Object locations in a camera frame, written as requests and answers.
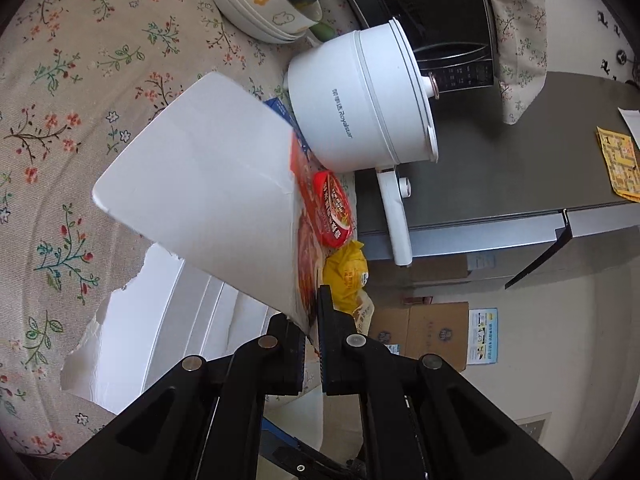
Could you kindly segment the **floral cloth cover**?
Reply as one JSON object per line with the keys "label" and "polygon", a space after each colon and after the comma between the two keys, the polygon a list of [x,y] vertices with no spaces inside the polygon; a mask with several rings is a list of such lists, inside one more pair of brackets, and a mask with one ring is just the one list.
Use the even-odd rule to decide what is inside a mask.
{"label": "floral cloth cover", "polygon": [[503,121],[514,125],[544,88],[546,0],[490,0],[494,11]]}

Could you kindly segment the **floral tablecloth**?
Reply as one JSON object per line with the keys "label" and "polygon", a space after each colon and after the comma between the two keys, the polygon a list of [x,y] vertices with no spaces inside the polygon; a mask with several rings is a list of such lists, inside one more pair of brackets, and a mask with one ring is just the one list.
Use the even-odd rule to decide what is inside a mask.
{"label": "floral tablecloth", "polygon": [[110,420],[61,386],[96,310],[148,242],[93,205],[111,161],[208,73],[283,98],[310,47],[265,44],[213,0],[24,0],[1,35],[1,431],[62,460]]}

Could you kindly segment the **brown cardboard box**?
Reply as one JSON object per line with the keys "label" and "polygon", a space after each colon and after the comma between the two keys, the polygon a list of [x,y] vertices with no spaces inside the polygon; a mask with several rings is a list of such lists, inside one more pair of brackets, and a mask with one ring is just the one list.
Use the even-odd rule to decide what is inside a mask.
{"label": "brown cardboard box", "polygon": [[435,353],[458,372],[466,369],[469,304],[416,304],[379,308],[373,315],[369,337],[391,346],[400,356],[419,359]]}

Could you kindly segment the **white Royalstar electric pot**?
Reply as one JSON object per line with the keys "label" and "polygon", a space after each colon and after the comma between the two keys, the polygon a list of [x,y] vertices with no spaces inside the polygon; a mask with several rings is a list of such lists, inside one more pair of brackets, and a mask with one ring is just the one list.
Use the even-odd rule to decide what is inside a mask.
{"label": "white Royalstar electric pot", "polygon": [[300,132],[326,169],[375,171],[394,261],[410,266],[404,201],[411,184],[396,168],[437,162],[430,101],[439,90],[433,77],[421,74],[398,19],[296,55],[286,86]]}

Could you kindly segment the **yellow paper sheet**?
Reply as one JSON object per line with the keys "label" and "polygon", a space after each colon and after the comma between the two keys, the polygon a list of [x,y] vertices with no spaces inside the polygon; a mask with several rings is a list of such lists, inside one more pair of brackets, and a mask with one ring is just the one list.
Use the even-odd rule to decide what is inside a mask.
{"label": "yellow paper sheet", "polygon": [[640,172],[634,141],[628,134],[598,127],[596,135],[613,192],[630,202],[640,202]]}

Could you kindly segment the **red round snack lid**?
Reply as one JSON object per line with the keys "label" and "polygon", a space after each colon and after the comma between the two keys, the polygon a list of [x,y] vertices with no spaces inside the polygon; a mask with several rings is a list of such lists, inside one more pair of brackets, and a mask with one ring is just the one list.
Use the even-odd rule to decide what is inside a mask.
{"label": "red round snack lid", "polygon": [[322,244],[341,248],[352,235],[354,220],[347,195],[335,174],[322,170],[314,175],[314,192],[322,206]]}

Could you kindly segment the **black microwave oven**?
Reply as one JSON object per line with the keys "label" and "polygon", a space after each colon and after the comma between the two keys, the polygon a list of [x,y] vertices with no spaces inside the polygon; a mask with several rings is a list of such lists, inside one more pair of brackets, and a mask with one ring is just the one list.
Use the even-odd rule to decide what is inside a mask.
{"label": "black microwave oven", "polygon": [[350,0],[363,26],[401,24],[424,76],[439,91],[491,87],[496,33],[489,0]]}

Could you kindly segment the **white flower print bowl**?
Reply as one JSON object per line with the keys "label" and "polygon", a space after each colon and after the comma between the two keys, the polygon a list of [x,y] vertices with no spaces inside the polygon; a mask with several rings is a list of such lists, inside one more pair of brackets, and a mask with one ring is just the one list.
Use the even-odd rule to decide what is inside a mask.
{"label": "white flower print bowl", "polygon": [[306,32],[322,20],[322,7],[315,1],[303,9],[297,9],[288,0],[244,0],[250,10],[255,11],[270,25],[288,35]]}

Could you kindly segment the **grey refrigerator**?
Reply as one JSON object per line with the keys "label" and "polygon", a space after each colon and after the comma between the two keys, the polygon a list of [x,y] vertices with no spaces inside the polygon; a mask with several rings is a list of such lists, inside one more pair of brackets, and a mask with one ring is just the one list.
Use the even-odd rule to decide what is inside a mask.
{"label": "grey refrigerator", "polygon": [[472,278],[501,287],[598,272],[639,253],[639,207],[617,196],[596,133],[624,131],[639,91],[552,73],[514,125],[494,88],[435,102],[437,162],[412,162],[405,203],[415,264],[462,255]]}

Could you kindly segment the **yellow snack wrapper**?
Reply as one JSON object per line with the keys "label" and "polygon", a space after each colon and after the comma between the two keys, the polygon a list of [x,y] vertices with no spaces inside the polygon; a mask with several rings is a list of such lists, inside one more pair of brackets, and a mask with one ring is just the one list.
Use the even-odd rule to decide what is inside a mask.
{"label": "yellow snack wrapper", "polygon": [[369,278],[362,248],[358,240],[350,240],[326,259],[322,283],[331,289],[335,310],[354,314],[359,308],[358,294]]}

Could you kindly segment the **blue white leaflet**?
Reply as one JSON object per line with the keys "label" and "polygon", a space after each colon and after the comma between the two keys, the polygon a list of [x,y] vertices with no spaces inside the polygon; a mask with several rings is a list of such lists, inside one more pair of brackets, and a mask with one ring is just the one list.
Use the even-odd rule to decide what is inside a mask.
{"label": "blue white leaflet", "polygon": [[469,310],[468,365],[489,365],[498,362],[498,310]]}

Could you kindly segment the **white torn cardboard box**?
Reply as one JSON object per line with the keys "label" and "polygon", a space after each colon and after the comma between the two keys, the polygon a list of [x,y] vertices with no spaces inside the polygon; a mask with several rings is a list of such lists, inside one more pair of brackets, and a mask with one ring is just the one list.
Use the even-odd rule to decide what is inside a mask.
{"label": "white torn cardboard box", "polygon": [[118,414],[186,356],[231,356],[277,310],[154,244],[116,289],[61,370],[61,388]]}

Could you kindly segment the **stacked white plates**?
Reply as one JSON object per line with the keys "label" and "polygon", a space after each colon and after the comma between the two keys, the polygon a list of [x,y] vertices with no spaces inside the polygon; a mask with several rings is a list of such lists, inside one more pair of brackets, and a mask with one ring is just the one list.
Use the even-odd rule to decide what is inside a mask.
{"label": "stacked white plates", "polygon": [[220,13],[245,35],[267,44],[292,44],[303,36],[285,35],[283,32],[270,32],[264,25],[259,25],[254,18],[249,18],[232,0],[214,0]]}

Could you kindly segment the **pale yellow snack bag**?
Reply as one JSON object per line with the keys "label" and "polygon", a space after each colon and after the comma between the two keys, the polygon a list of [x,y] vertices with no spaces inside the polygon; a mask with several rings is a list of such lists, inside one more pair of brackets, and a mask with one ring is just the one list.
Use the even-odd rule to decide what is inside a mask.
{"label": "pale yellow snack bag", "polygon": [[375,310],[374,303],[364,289],[358,292],[356,303],[357,309],[352,314],[356,330],[361,335],[368,336]]}

